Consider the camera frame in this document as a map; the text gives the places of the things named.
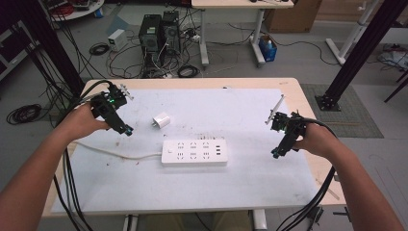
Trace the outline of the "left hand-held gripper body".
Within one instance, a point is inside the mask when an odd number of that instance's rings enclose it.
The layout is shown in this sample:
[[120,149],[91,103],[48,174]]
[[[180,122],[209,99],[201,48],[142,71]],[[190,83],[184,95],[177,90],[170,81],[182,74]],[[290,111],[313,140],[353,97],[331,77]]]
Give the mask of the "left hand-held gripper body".
[[110,84],[108,90],[91,98],[91,111],[94,117],[101,116],[112,129],[116,129],[119,122],[123,121],[116,111],[127,103],[127,98],[133,100],[134,97],[123,84],[119,86]]

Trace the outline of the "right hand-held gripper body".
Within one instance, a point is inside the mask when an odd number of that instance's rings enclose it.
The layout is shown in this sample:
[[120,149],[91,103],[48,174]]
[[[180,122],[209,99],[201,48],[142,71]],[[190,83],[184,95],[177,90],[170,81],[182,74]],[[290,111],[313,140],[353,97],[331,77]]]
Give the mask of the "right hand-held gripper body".
[[284,137],[281,141],[290,145],[293,149],[293,145],[297,141],[298,137],[305,135],[306,124],[304,122],[304,117],[299,113],[292,112],[290,115],[287,115],[278,111],[284,99],[285,95],[282,94],[277,104],[270,111],[265,124],[271,124],[271,130],[277,132],[283,131]]

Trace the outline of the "person's left hand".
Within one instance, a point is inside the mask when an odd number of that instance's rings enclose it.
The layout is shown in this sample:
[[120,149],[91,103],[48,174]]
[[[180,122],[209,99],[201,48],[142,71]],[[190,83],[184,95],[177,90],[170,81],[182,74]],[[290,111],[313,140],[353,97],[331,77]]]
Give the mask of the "person's left hand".
[[75,141],[86,137],[97,130],[109,130],[110,126],[96,119],[91,112],[90,103],[78,106],[70,112],[57,126],[55,132],[64,141]]

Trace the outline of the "white charger plug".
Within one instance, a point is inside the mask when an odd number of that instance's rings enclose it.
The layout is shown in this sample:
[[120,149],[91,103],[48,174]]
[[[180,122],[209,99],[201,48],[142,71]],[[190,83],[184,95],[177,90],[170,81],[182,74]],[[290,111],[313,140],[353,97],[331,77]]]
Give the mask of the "white charger plug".
[[166,127],[170,123],[170,117],[166,113],[160,113],[153,117],[152,125],[160,129]]

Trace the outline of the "white power supply box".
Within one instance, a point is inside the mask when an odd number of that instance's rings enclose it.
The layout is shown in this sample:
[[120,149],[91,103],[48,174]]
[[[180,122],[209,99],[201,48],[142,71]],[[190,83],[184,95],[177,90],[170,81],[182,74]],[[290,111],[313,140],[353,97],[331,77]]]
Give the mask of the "white power supply box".
[[108,42],[113,51],[120,51],[128,43],[125,31],[117,29],[108,37]]

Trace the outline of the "white power strip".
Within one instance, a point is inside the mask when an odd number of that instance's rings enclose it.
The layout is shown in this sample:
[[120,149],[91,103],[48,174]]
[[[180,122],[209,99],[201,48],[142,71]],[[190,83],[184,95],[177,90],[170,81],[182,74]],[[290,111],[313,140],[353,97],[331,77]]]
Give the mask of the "white power strip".
[[165,167],[210,167],[228,163],[226,140],[168,140],[163,142]]

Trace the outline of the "white table leg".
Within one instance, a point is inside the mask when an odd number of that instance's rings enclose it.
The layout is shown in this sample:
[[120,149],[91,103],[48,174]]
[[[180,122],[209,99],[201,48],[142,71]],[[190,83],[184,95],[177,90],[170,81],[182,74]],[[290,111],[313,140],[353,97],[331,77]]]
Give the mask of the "white table leg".
[[126,215],[122,231],[137,231],[138,228],[138,215]]
[[266,213],[263,209],[252,211],[254,231],[268,231]]

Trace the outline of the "blue storage box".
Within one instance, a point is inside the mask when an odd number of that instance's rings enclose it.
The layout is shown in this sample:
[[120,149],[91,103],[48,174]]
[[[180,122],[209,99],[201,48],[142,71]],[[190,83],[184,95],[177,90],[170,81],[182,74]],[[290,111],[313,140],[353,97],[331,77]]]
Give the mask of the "blue storage box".
[[261,36],[259,48],[266,62],[273,62],[276,57],[277,46],[270,36]]

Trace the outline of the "black computer tower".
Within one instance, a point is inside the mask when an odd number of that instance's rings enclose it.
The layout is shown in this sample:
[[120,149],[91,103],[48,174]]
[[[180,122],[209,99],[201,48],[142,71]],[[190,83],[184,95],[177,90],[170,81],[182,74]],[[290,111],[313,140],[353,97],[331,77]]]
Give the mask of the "black computer tower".
[[157,58],[162,49],[161,20],[159,14],[146,14],[143,17],[139,39],[143,54]]
[[165,11],[162,22],[167,44],[166,53],[169,56],[175,56],[181,50],[179,33],[179,12]]

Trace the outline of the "white table mat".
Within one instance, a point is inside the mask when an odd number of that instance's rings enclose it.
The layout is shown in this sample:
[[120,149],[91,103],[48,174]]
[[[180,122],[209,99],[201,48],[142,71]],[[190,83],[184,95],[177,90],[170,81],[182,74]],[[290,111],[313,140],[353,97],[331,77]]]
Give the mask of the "white table mat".
[[[132,90],[119,116],[134,133],[97,131],[80,140],[70,163],[87,214],[162,213],[292,207],[307,204],[317,186],[302,152],[275,159],[282,140],[265,121],[278,89]],[[153,117],[166,113],[160,129]],[[165,167],[163,142],[226,140],[228,163]]]

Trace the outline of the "round white table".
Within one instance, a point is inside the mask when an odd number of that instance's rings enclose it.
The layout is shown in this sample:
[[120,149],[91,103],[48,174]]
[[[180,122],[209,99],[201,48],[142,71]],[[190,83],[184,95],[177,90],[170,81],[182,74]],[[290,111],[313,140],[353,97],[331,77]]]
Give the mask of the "round white table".
[[55,22],[100,13],[105,0],[39,0]]

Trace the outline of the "white metal stand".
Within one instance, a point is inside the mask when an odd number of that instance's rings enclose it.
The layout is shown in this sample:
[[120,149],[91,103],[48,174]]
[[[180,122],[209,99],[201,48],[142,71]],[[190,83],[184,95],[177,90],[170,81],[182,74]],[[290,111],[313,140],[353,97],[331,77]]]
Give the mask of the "white metal stand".
[[325,40],[327,46],[331,50],[332,54],[338,61],[340,65],[345,63],[345,55],[349,51],[351,45],[359,40],[359,37],[364,32],[365,28],[367,27],[367,22],[374,11],[376,5],[379,3],[379,0],[364,0],[362,5],[358,7],[359,11],[362,11],[362,15],[356,21],[356,24],[351,30],[351,33],[345,40],[345,43],[341,48],[338,48],[333,39],[327,38]]

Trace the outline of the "brown cardboard box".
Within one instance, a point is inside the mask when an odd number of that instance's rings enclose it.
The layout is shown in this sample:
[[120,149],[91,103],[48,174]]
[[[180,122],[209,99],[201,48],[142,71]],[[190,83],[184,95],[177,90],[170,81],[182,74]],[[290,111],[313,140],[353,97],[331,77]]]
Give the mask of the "brown cardboard box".
[[290,9],[266,11],[264,24],[271,33],[309,33],[322,0],[293,0]]

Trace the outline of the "beige desk with white legs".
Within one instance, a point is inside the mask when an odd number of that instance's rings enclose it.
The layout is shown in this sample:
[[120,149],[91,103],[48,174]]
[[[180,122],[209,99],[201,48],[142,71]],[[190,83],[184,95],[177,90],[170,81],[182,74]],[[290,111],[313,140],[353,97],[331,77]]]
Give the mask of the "beige desk with white legs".
[[292,0],[191,0],[191,6],[200,11],[200,39],[199,51],[201,64],[210,64],[206,44],[206,11],[208,9],[256,9],[256,26],[250,46],[256,58],[256,65],[260,67],[266,63],[259,48],[260,32],[264,13],[268,9],[290,9],[294,6]]

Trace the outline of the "black metal post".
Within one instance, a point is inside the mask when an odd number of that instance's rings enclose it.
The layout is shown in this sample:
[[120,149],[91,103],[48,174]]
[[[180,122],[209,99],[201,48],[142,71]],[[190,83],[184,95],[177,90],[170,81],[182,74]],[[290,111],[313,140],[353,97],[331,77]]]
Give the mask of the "black metal post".
[[315,96],[321,111],[340,110],[342,94],[407,6],[408,0],[384,0],[327,91]]
[[85,83],[66,54],[58,36],[38,0],[14,0],[23,22],[34,33],[39,43],[59,70],[71,93],[79,96]]

